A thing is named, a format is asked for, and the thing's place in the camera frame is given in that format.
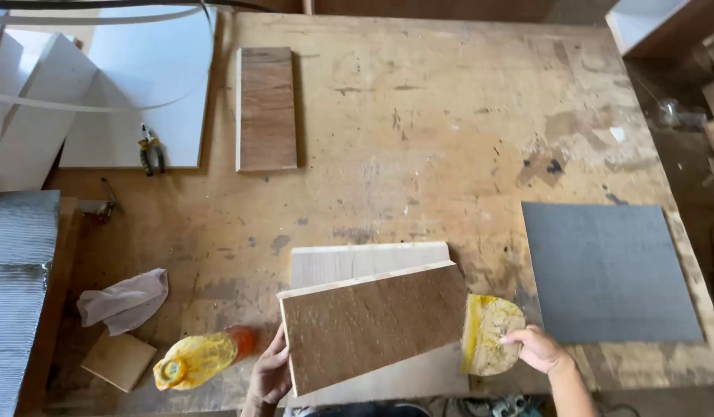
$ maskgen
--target white rag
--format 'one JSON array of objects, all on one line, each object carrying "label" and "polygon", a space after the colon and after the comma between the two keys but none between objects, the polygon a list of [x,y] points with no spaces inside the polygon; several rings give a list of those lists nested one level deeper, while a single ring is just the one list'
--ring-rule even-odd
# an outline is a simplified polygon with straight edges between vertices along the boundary
[{"label": "white rag", "polygon": [[81,326],[102,320],[117,336],[142,325],[167,299],[167,270],[157,268],[102,291],[84,291],[77,300]]}]

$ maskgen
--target ribbed metal sheet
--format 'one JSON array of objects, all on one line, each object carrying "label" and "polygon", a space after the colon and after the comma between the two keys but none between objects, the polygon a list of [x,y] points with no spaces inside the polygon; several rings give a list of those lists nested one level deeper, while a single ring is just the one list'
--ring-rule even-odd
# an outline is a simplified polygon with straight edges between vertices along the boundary
[{"label": "ribbed metal sheet", "polygon": [[0,417],[15,413],[56,248],[59,192],[0,193]]}]

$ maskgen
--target glue bottle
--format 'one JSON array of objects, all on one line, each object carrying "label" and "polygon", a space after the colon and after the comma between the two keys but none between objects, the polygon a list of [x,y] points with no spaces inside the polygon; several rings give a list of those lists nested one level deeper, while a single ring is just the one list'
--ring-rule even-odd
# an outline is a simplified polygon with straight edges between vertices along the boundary
[{"label": "glue bottle", "polygon": [[188,336],[175,343],[154,365],[154,380],[160,391],[191,390],[216,373],[241,361],[254,350],[254,331],[245,326],[226,327],[222,332]]}]

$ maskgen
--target wooden workbench surface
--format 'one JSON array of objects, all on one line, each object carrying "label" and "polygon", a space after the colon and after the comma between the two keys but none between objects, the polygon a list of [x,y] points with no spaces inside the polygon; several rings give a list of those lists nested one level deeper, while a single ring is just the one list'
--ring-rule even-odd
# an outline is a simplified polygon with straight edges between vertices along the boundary
[{"label": "wooden workbench surface", "polygon": [[[297,170],[235,172],[241,46],[295,53]],[[548,172],[552,159],[562,173]],[[569,350],[593,390],[714,383],[714,309],[608,29],[221,14],[201,167],[151,178],[60,170],[49,186],[107,198],[101,176],[126,214],[84,227],[51,413],[225,410],[247,390],[254,358],[190,392],[159,393],[150,368],[130,394],[93,378],[79,363],[102,325],[78,326],[72,301],[84,289],[166,268],[166,303],[133,332],[158,347],[155,360],[181,337],[229,324],[264,327],[262,347],[295,246],[447,241],[474,292],[513,289],[513,233],[483,227],[494,213],[484,206],[502,200],[662,205],[706,342]],[[473,386],[480,395],[547,390],[544,375],[522,365]]]}]

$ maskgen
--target hand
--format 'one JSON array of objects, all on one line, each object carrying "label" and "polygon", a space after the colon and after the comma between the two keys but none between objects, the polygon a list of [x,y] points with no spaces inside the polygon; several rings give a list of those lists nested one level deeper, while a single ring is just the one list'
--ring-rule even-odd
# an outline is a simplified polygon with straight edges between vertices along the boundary
[{"label": "hand", "polygon": [[546,335],[542,329],[534,324],[528,325],[523,330],[512,330],[502,337],[500,342],[502,344],[521,342],[523,345],[519,352],[521,360],[548,375],[561,360],[564,361],[570,358],[553,338]]},{"label": "hand", "polygon": [[285,327],[280,324],[272,343],[254,364],[247,394],[248,402],[253,401],[258,405],[262,403],[277,405],[282,400],[282,397],[290,391],[290,387],[293,385],[290,381],[288,357]]}]

